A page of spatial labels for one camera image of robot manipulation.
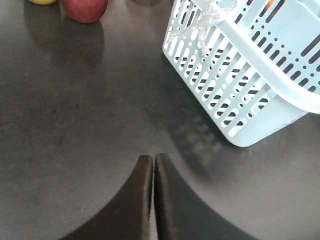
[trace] dark countertop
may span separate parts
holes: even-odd
[[[173,0],[0,1],[0,239],[55,240],[95,215],[139,155],[169,153],[197,195],[261,239],[320,237],[320,117],[228,143],[162,53]]]

